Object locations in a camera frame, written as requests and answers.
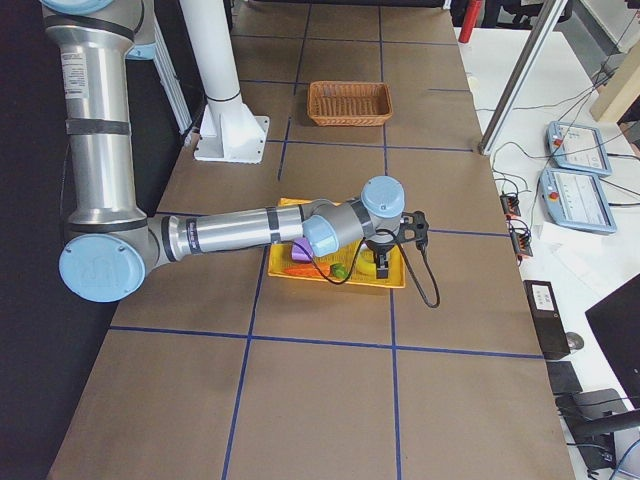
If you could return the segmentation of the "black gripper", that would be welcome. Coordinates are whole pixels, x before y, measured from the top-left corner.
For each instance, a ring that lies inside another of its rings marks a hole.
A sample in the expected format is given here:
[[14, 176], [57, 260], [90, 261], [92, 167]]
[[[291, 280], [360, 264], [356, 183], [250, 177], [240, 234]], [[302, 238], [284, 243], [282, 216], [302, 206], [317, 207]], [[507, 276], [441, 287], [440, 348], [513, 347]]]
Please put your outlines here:
[[373, 252], [376, 260], [376, 278], [389, 278], [388, 254], [395, 246], [395, 240], [391, 234], [377, 234], [365, 241], [366, 246]]

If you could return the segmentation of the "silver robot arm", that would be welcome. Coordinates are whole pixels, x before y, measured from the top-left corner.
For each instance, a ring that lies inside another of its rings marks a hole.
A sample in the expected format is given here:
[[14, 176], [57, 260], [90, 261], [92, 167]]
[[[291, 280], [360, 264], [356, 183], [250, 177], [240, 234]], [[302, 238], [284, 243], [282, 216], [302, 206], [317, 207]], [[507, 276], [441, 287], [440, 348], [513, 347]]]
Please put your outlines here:
[[76, 208], [60, 275], [78, 296], [114, 302], [154, 269], [188, 255], [308, 240], [312, 257], [355, 241], [390, 246], [408, 221], [402, 185], [369, 180], [341, 204], [302, 205], [205, 217], [148, 217], [137, 205], [125, 60], [154, 53], [150, 1], [46, 1], [47, 35], [58, 45], [67, 105]]

